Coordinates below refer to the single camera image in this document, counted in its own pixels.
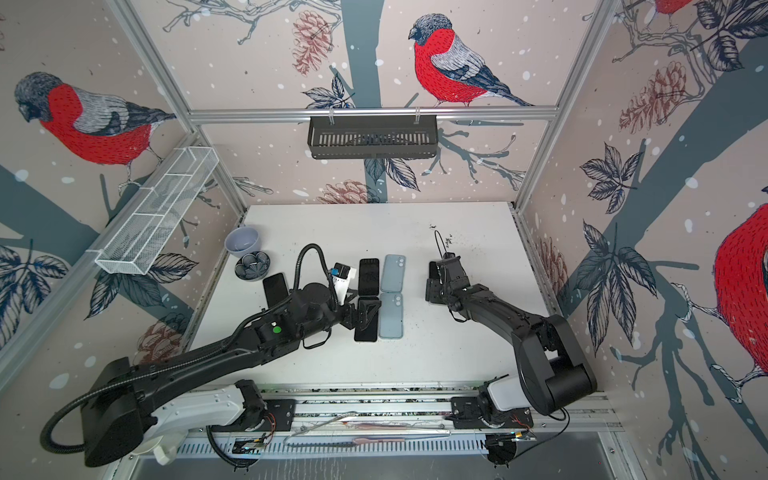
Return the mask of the black phone from case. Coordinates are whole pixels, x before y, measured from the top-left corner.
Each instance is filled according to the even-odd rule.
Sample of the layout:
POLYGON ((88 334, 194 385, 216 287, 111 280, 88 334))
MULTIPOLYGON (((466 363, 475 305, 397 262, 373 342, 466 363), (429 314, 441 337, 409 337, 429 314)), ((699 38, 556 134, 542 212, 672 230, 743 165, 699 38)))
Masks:
POLYGON ((375 343, 378 339, 378 319, 381 301, 378 297, 359 298, 354 340, 358 343, 375 343))

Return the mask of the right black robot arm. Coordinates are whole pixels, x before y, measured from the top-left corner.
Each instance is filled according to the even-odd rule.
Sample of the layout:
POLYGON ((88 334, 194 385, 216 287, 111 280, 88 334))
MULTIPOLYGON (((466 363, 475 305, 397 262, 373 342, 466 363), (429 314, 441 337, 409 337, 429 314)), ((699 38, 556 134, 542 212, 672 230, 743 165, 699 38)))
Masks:
POLYGON ((522 393, 549 415, 598 390, 596 376, 575 334, 560 315, 542 316, 470 283, 461 258, 445 253, 429 263, 425 300, 444 305, 460 323, 479 323, 512 345, 522 393))

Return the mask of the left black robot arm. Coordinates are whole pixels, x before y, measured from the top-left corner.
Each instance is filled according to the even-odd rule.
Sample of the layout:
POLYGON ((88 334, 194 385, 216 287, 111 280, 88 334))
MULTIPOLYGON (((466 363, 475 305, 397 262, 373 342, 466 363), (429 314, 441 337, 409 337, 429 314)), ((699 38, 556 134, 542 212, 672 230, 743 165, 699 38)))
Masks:
POLYGON ((331 270, 322 271, 324 282, 294 285, 286 298, 246 317, 221 340, 167 360, 110 362, 87 393, 45 423, 41 447, 53 454, 81 453, 88 467, 109 464, 148 441, 161 424, 161 409, 182 395, 286 356, 305 346, 307 338, 330 334, 337 324, 349 330, 368 326, 380 301, 339 301, 331 270))

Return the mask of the light blue phone case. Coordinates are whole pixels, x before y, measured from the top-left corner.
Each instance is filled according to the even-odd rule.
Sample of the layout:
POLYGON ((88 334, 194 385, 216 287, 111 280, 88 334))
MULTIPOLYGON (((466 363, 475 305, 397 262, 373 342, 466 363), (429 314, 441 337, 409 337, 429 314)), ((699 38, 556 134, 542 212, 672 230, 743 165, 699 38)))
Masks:
POLYGON ((382 339, 402 338, 404 334, 402 294, 383 292, 380 300, 378 336, 382 339))

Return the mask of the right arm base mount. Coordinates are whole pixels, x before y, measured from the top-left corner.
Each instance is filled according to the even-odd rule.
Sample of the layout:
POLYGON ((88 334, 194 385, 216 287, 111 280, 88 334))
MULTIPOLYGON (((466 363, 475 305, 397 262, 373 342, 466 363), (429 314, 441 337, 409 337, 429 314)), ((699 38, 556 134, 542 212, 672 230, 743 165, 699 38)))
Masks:
POLYGON ((490 400, 482 396, 452 397, 450 411, 445 417, 455 429, 523 429, 533 427, 529 408, 498 410, 490 400))

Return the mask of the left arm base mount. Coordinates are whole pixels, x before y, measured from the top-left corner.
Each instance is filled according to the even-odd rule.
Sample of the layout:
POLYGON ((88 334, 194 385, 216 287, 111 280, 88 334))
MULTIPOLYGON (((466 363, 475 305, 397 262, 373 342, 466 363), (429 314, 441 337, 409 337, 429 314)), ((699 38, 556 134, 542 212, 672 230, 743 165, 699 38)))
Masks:
POLYGON ((292 428, 297 402, 293 399, 268 399, 263 407, 247 409, 233 423, 213 426, 213 432, 288 432, 292 428))

